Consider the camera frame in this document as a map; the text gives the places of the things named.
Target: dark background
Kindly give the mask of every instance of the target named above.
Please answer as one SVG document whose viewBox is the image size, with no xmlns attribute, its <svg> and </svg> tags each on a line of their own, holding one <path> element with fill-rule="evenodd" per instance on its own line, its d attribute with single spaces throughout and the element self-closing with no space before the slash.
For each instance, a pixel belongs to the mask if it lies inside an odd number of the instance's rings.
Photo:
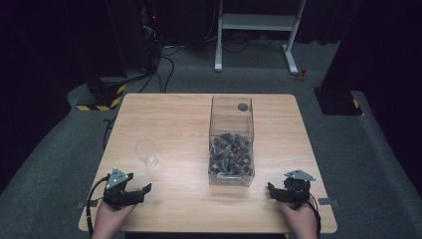
<svg viewBox="0 0 422 239">
<path fill-rule="evenodd" d="M 192 36 L 183 35 L 184 41 L 198 43 L 198 38 L 208 31 L 214 2 L 167 1 L 168 5 L 172 4 L 170 12 L 173 16 L 168 20 L 171 16 L 169 12 L 165 15 L 167 20 L 163 18 L 164 33 L 167 37 L 180 38 L 174 35 L 185 26 L 186 20 L 182 19 L 202 19 L 192 26 L 195 29 L 191 32 Z M 422 63 L 419 44 L 422 42 L 419 33 L 421 3 L 416 0 L 367 0 L 359 5 L 359 2 L 308 1 L 297 42 L 318 40 L 327 44 L 342 40 L 328 70 L 334 77 L 328 81 L 334 81 L 337 86 L 347 86 L 347 91 L 365 93 L 397 159 L 421 193 L 422 180 L 418 175 L 422 158 L 419 138 L 422 134 L 422 101 L 418 89 L 421 79 L 419 66 Z M 96 49 L 87 46 L 87 43 L 102 34 L 108 40 L 110 51 L 114 52 L 114 56 L 103 57 L 119 61 L 115 55 L 120 49 L 112 40 L 110 28 L 94 25 L 92 29 L 96 31 L 85 31 L 81 35 L 81 31 L 91 25 L 78 19 L 87 17 L 95 9 L 100 11 L 98 6 L 104 1 L 76 3 L 65 0 L 9 0 L 1 3 L 1 125 L 4 138 L 0 164 L 3 169 L 1 191 L 38 142 L 69 112 L 71 106 L 67 93 L 86 83 L 87 76 L 98 75 L 102 67 L 92 65 L 91 55 Z M 233 6 L 233 11 L 236 9 L 238 13 L 253 9 L 272 14 L 273 11 L 290 11 L 296 1 L 269 0 L 257 4 L 256 1 L 242 0 L 236 8 L 236 1 L 226 1 L 225 4 L 227 9 Z M 103 23 L 109 22 L 106 12 L 100 14 L 104 18 Z"/>
</svg>

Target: clear plastic box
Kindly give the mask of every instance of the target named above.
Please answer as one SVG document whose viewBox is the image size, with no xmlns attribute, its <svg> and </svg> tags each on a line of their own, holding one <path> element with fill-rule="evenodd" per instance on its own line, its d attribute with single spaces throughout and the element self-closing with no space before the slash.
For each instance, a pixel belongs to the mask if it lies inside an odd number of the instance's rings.
<svg viewBox="0 0 422 239">
<path fill-rule="evenodd" d="M 248 187 L 255 176 L 253 143 L 252 99 L 213 97 L 209 184 Z"/>
</svg>

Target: small metal piece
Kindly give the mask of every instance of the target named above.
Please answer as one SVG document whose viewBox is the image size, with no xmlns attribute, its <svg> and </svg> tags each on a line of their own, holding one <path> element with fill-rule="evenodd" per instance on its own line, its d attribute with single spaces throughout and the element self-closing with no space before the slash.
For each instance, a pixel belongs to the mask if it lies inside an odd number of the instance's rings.
<svg viewBox="0 0 422 239">
<path fill-rule="evenodd" d="M 300 169 L 287 172 L 285 173 L 285 176 L 289 178 L 293 178 L 293 179 L 299 179 L 299 180 L 311 180 L 311 181 L 317 180 L 314 176 L 311 176 Z"/>
</svg>

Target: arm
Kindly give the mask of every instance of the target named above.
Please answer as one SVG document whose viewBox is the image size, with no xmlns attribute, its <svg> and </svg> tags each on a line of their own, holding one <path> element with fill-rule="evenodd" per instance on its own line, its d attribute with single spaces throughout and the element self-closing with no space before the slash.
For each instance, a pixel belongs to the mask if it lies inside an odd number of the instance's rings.
<svg viewBox="0 0 422 239">
<path fill-rule="evenodd" d="M 93 234 L 93 239 L 111 239 L 115 233 L 123 225 L 126 217 L 136 207 L 135 205 L 129 205 L 121 210 L 115 210 L 108 204 L 102 202 L 96 216 L 96 227 Z"/>
<path fill-rule="evenodd" d="M 304 202 L 297 210 L 293 210 L 285 202 L 278 202 L 278 204 L 285 215 L 286 222 L 298 239 L 317 239 L 316 215 L 307 203 Z"/>
</svg>

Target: black curtain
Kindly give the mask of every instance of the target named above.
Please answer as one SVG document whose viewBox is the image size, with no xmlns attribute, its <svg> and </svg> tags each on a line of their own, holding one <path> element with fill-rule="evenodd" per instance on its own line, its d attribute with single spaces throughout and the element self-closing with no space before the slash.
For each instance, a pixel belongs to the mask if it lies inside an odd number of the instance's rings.
<svg viewBox="0 0 422 239">
<path fill-rule="evenodd" d="M 296 41 L 323 45 L 341 41 L 359 0 L 308 0 Z"/>
<path fill-rule="evenodd" d="M 69 112 L 68 92 L 85 82 L 73 58 L 67 12 L 60 0 L 0 3 L 0 192 Z"/>
<path fill-rule="evenodd" d="M 364 92 L 396 158 L 422 194 L 422 2 L 362 0 L 321 89 Z"/>
</svg>

